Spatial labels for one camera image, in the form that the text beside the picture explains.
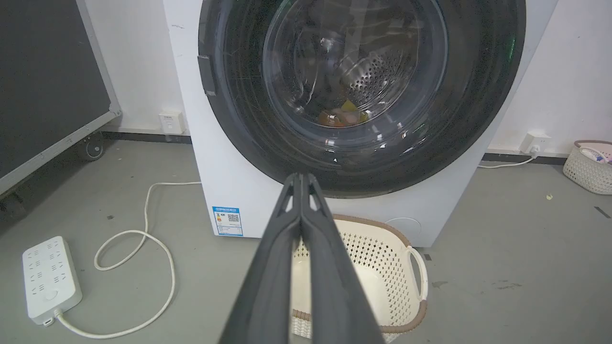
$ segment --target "white power strip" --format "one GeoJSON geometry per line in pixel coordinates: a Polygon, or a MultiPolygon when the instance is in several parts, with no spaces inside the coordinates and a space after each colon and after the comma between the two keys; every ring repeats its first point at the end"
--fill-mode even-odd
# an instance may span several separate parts
{"type": "Polygon", "coordinates": [[[100,246],[98,252],[95,253],[94,267],[100,271],[108,271],[120,266],[134,256],[143,246],[146,239],[153,240],[166,252],[168,255],[168,262],[170,263],[170,294],[168,295],[168,299],[162,308],[151,319],[130,329],[109,334],[93,334],[79,330],[75,326],[71,325],[68,320],[64,318],[64,312],[76,306],[83,298],[83,295],[81,294],[81,288],[79,287],[77,281],[74,264],[72,264],[70,250],[68,249],[66,242],[60,236],[56,236],[41,244],[38,244],[23,253],[23,275],[26,282],[26,302],[28,303],[29,317],[34,320],[35,323],[45,326],[53,324],[53,319],[57,319],[70,331],[91,339],[109,339],[130,334],[144,328],[145,326],[148,326],[159,318],[166,308],[168,308],[170,301],[172,301],[172,297],[174,296],[176,275],[174,272],[174,260],[172,259],[170,250],[168,250],[166,245],[159,241],[159,239],[149,234],[149,219],[147,216],[149,196],[151,195],[151,190],[158,185],[197,184],[202,183],[155,183],[151,185],[149,187],[149,191],[147,192],[147,198],[144,201],[144,231],[127,230],[119,232],[110,237],[109,240],[100,246]],[[143,238],[140,240],[140,244],[136,246],[134,251],[132,251],[129,255],[127,255],[127,257],[123,258],[118,263],[107,267],[100,266],[98,259],[100,257],[100,253],[104,250],[106,245],[115,240],[117,237],[125,234],[140,234],[143,236],[143,238]]]}
{"type": "Polygon", "coordinates": [[[83,294],[68,244],[53,237],[23,252],[28,316],[38,325],[53,324],[54,311],[76,306],[83,294]]]}

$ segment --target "power cord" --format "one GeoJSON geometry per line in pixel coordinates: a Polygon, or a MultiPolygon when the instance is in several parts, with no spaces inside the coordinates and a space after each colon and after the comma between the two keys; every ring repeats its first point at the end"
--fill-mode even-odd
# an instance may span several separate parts
{"type": "Polygon", "coordinates": [[[512,166],[520,166],[520,165],[524,165],[526,163],[532,162],[535,159],[535,157],[532,157],[531,159],[524,161],[524,162],[519,162],[519,163],[509,163],[507,165],[497,165],[497,166],[483,166],[483,165],[478,165],[478,167],[480,168],[500,168],[500,167],[512,167],[512,166]]]}
{"type": "Polygon", "coordinates": [[[537,158],[538,153],[540,152],[540,146],[533,146],[529,152],[531,153],[531,158],[529,160],[525,160],[524,162],[509,163],[509,164],[505,164],[505,165],[496,165],[496,166],[478,165],[478,167],[479,168],[489,168],[489,169],[492,169],[492,168],[513,167],[513,166],[524,165],[526,163],[532,162],[533,160],[535,160],[537,158]]]}
{"type": "Polygon", "coordinates": [[[172,254],[170,254],[170,250],[168,250],[166,245],[164,245],[159,239],[157,239],[156,237],[154,237],[151,234],[149,234],[149,219],[148,219],[148,216],[147,216],[147,208],[149,207],[149,197],[151,195],[151,190],[153,190],[153,188],[155,186],[157,186],[157,185],[196,185],[196,184],[202,184],[202,183],[201,182],[155,183],[155,184],[151,185],[149,187],[149,191],[147,192],[146,201],[144,202],[144,231],[127,230],[127,231],[123,231],[123,232],[117,233],[114,236],[112,236],[109,240],[107,240],[104,244],[102,244],[102,246],[100,246],[100,248],[98,249],[98,252],[96,252],[95,256],[94,256],[94,266],[95,266],[95,268],[100,270],[100,271],[108,271],[108,270],[112,270],[112,269],[120,266],[121,264],[123,264],[126,261],[128,261],[132,256],[134,256],[136,254],[136,252],[138,252],[138,250],[143,246],[144,241],[146,240],[147,237],[149,239],[155,241],[159,246],[161,246],[163,248],[163,250],[166,251],[166,254],[168,255],[168,261],[170,262],[170,276],[172,278],[172,286],[170,287],[170,295],[168,296],[168,299],[166,300],[166,303],[164,303],[164,305],[159,310],[159,312],[157,312],[151,319],[145,321],[144,323],[142,323],[142,324],[140,324],[140,325],[138,325],[136,327],[133,327],[131,329],[127,329],[127,330],[124,330],[124,331],[116,332],[116,333],[111,333],[111,334],[92,334],[92,333],[88,333],[88,332],[79,330],[75,326],[71,325],[64,318],[64,315],[63,315],[63,313],[60,310],[55,310],[54,315],[55,315],[55,317],[58,319],[58,321],[60,323],[62,323],[67,329],[71,330],[72,332],[74,332],[74,333],[76,333],[78,335],[82,335],[83,337],[87,337],[87,338],[91,338],[91,339],[109,339],[109,338],[115,338],[115,337],[120,337],[122,335],[130,334],[132,332],[136,332],[136,331],[142,329],[143,327],[151,324],[153,321],[155,321],[157,318],[159,318],[160,315],[162,315],[162,313],[166,310],[166,308],[168,308],[168,305],[170,304],[170,301],[172,301],[172,298],[174,297],[174,288],[176,286],[176,276],[175,276],[175,273],[174,273],[174,260],[172,259],[172,254]],[[115,265],[108,266],[108,267],[101,267],[98,264],[98,258],[100,256],[100,252],[102,252],[102,250],[112,240],[116,239],[119,236],[122,236],[122,235],[125,235],[125,234],[129,234],[129,233],[141,234],[143,236],[142,240],[140,240],[140,244],[138,244],[136,249],[134,249],[134,251],[132,251],[129,255],[127,255],[127,257],[123,258],[120,262],[116,263],[115,265]]]}

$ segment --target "wall outlet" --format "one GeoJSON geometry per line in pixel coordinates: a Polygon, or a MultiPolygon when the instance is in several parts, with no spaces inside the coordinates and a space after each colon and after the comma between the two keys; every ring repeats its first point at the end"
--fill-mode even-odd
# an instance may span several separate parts
{"type": "Polygon", "coordinates": [[[548,147],[550,140],[551,137],[546,134],[529,132],[519,148],[525,154],[538,156],[548,147]]]}
{"type": "Polygon", "coordinates": [[[170,135],[182,135],[185,132],[185,121],[180,111],[164,111],[159,114],[162,131],[170,135]]]}

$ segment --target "washing machine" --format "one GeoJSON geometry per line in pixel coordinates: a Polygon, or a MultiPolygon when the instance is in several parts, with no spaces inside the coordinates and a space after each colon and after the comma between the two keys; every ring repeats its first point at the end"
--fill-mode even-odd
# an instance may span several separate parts
{"type": "Polygon", "coordinates": [[[335,214],[431,246],[556,3],[164,0],[214,233],[261,237],[310,172],[335,214]]]}

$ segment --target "white basket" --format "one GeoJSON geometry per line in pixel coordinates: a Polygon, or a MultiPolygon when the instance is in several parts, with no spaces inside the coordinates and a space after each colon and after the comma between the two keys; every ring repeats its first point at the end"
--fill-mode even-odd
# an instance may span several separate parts
{"type": "MultiPolygon", "coordinates": [[[[413,330],[427,310],[423,258],[404,235],[385,223],[344,215],[334,219],[385,341],[413,330]],[[420,270],[420,294],[411,255],[420,270]]],[[[291,271],[293,333],[311,338],[310,257],[303,242],[294,252],[291,271]]]]}
{"type": "Polygon", "coordinates": [[[612,195],[612,142],[576,141],[563,166],[563,174],[592,193],[612,195]],[[601,156],[601,162],[585,153],[601,156]]]}

